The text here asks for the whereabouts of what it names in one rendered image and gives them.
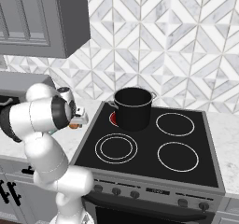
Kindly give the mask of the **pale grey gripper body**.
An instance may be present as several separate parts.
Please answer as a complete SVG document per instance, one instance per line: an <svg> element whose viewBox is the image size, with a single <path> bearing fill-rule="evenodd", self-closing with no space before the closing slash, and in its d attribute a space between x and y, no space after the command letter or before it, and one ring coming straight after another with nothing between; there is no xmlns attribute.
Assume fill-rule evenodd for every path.
<svg viewBox="0 0 239 224"><path fill-rule="evenodd" d="M79 124L79 125L85 125L88 122L89 122L89 118L87 114L81 117L74 116L70 121L70 123L72 124Z"/></svg>

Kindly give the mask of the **black cooking pot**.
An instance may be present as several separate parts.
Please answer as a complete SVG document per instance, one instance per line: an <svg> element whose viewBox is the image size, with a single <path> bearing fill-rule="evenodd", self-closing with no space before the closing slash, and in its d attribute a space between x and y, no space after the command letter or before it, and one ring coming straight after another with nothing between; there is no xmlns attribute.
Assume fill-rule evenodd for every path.
<svg viewBox="0 0 239 224"><path fill-rule="evenodd" d="M128 87L114 93L114 100L107 103L115 109L116 123L124 131L138 132L150 123L154 91L140 87Z"/></svg>

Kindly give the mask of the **grey microwave oven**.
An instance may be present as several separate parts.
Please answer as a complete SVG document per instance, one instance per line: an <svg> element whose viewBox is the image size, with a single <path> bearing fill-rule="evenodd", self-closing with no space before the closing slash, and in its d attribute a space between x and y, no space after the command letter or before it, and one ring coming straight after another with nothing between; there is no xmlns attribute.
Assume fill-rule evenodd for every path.
<svg viewBox="0 0 239 224"><path fill-rule="evenodd" d="M0 71L0 112L9 105L56 94L55 85L49 75Z"/></svg>

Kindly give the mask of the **black glass hob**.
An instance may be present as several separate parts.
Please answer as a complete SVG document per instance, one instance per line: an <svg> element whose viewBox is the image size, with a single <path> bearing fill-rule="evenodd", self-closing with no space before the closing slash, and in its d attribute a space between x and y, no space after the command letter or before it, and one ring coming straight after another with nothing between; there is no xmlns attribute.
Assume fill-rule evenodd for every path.
<svg viewBox="0 0 239 224"><path fill-rule="evenodd" d="M116 183L154 182L197 193L225 192L203 111L153 107L149 125L128 132L115 123L114 108L102 103L71 162Z"/></svg>

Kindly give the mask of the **grey drawer front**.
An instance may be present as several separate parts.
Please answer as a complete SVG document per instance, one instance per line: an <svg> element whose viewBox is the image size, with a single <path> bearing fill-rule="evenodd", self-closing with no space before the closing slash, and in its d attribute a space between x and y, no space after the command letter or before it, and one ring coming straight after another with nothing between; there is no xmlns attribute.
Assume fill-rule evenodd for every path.
<svg viewBox="0 0 239 224"><path fill-rule="evenodd" d="M32 165L27 161L15 161L7 159L0 160L0 167L2 168L5 174L32 179L34 175L27 175L21 172L22 169L27 169L28 166L32 167Z"/></svg>

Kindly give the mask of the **grey cupboard door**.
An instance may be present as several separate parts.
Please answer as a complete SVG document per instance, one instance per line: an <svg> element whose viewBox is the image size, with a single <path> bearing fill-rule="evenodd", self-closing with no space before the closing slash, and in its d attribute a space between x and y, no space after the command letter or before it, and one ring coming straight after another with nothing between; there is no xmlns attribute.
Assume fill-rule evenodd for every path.
<svg viewBox="0 0 239 224"><path fill-rule="evenodd" d="M6 183L6 180L2 173L0 173L0 180L4 181L4 184L2 185L2 187L3 187L4 191L7 192L7 183ZM13 210L12 210L10 201L9 201L9 203L5 203L3 198L1 197L1 195L0 195L0 212L2 212L6 218L10 218L11 215L13 214Z"/></svg>
<svg viewBox="0 0 239 224"><path fill-rule="evenodd" d="M33 183L19 180L8 182L14 182L15 191L21 195L21 205L18 207L26 224L48 224L57 215L54 192L39 188Z"/></svg>

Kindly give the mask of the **grey oven front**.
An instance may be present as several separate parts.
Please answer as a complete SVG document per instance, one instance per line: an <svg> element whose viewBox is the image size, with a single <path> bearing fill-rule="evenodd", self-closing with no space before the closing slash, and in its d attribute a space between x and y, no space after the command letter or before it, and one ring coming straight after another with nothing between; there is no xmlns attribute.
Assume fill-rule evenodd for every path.
<svg viewBox="0 0 239 224"><path fill-rule="evenodd" d="M95 175L84 197L87 211L99 221L110 214L143 224L212 224L225 189L132 175Z"/></svg>

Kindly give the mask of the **grey base cupboard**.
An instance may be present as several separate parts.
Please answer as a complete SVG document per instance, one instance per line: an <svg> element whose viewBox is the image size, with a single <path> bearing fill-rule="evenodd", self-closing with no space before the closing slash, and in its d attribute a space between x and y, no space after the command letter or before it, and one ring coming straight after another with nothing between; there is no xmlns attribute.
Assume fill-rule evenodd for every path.
<svg viewBox="0 0 239 224"><path fill-rule="evenodd" d="M239 224L239 199L224 197L212 224Z"/></svg>

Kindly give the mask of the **grey wall cupboard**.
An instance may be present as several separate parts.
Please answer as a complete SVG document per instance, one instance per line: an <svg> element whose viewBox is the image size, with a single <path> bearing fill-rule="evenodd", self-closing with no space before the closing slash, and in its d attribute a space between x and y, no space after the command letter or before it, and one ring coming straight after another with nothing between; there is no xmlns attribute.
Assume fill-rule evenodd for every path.
<svg viewBox="0 0 239 224"><path fill-rule="evenodd" d="M0 0L0 54L67 58L91 39L88 0Z"/></svg>

